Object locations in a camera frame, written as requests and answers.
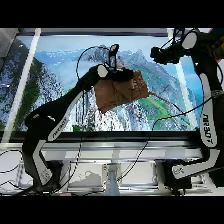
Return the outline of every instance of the brown object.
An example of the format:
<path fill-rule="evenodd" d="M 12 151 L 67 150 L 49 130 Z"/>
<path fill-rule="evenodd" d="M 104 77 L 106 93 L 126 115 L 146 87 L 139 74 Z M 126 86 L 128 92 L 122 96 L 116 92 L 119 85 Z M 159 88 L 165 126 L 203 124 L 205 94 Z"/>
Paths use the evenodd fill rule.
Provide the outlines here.
<path fill-rule="evenodd" d="M 113 80 L 100 80 L 94 87 L 96 104 L 101 113 L 149 96 L 149 91 L 142 78 L 141 71 L 135 71 L 132 80 L 117 82 Z"/>

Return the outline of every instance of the robotic arm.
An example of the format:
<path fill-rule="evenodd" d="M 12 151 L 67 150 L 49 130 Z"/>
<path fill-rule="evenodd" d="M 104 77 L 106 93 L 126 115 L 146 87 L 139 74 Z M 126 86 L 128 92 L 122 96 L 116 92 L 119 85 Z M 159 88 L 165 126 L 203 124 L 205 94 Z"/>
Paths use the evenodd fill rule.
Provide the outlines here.
<path fill-rule="evenodd" d="M 109 64 L 91 67 L 70 92 L 55 101 L 40 106 L 27 116 L 25 124 L 28 131 L 22 146 L 22 156 L 25 171 L 33 178 L 34 185 L 26 192 L 52 192 L 60 188 L 62 164 L 60 161 L 45 161 L 41 148 L 46 141 L 54 141 L 61 134 L 69 121 L 73 106 L 84 92 L 88 92 L 100 79 L 122 82 L 133 78 L 132 70 L 116 69 L 114 58 L 116 58 L 118 48 L 117 44 L 110 48 Z"/>
<path fill-rule="evenodd" d="M 217 29 L 208 34 L 192 30 L 185 35 L 185 29 L 181 31 L 182 37 L 179 41 L 173 42 L 166 49 L 152 48 L 151 57 L 160 64 L 176 64 L 184 55 L 192 57 L 195 72 L 201 79 L 204 91 L 204 107 L 200 118 L 204 158 L 191 162 L 165 162 L 164 168 L 169 168 L 166 173 L 167 178 L 172 179 L 169 184 L 172 186 L 175 183 L 178 186 L 178 180 L 180 183 L 182 178 L 224 167 L 224 92 L 218 80 L 216 62 L 216 58 L 224 58 L 223 51 L 220 50 L 224 30 Z"/>

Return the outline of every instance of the sky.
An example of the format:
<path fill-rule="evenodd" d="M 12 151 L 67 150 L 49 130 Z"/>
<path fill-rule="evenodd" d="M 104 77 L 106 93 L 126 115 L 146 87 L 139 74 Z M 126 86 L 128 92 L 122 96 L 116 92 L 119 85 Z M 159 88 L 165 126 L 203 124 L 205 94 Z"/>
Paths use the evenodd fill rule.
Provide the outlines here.
<path fill-rule="evenodd" d="M 32 41 L 32 36 L 19 36 L 28 48 Z M 145 58 L 153 62 L 150 57 L 151 48 L 160 47 L 168 41 L 168 37 L 153 36 L 94 36 L 94 35 L 60 35 L 60 36 L 40 36 L 36 52 L 56 52 L 56 51 L 76 51 L 86 49 L 92 46 L 104 44 L 110 47 L 113 44 L 119 44 L 120 51 L 130 50 L 132 53 L 141 49 Z M 191 58 L 181 58 L 182 67 L 185 73 L 186 82 L 189 88 L 196 94 L 202 95 L 201 82 L 196 75 Z M 175 65 L 161 65 L 172 76 L 177 78 Z"/>

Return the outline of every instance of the landscape image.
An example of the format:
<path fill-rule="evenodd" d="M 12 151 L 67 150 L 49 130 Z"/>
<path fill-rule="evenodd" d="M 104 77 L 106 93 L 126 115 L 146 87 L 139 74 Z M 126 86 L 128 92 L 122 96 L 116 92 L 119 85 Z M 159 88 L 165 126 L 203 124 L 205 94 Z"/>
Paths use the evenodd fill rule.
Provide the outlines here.
<path fill-rule="evenodd" d="M 150 50 L 161 46 L 167 37 L 138 36 L 41 36 L 30 68 L 23 100 L 14 124 L 14 131 L 26 131 L 26 116 L 39 106 L 58 99 L 77 83 L 76 64 L 81 53 L 91 46 L 110 47 L 119 44 L 118 62 L 132 70 L 140 70 L 148 89 L 186 111 L 181 83 L 175 65 L 160 65 L 150 58 Z M 17 37 L 0 73 L 0 130 L 4 131 L 10 109 L 22 75 L 32 36 Z M 199 78 L 194 72 L 190 58 L 181 59 L 186 78 L 189 101 L 195 107 L 203 102 Z M 79 76 L 83 76 L 94 65 L 108 61 L 106 49 L 87 51 L 79 64 Z M 124 104 L 101 114 L 96 105 L 94 89 L 74 106 L 64 132 L 79 131 L 151 131 L 158 118 L 179 114 L 172 104 L 155 96 Z M 194 111 L 197 126 L 201 109 Z M 187 116 L 157 122 L 155 131 L 190 131 Z"/>

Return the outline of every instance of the folded fabric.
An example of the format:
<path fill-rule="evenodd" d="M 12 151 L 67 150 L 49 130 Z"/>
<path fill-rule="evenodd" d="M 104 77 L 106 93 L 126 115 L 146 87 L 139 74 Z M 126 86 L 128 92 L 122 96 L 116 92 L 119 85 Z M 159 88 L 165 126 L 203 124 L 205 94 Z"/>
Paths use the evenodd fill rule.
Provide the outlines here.
<path fill-rule="evenodd" d="M 126 82 L 100 80 L 94 87 L 96 104 L 101 113 L 124 103 L 146 98 L 149 91 L 141 71 L 135 71 L 133 79 Z"/>

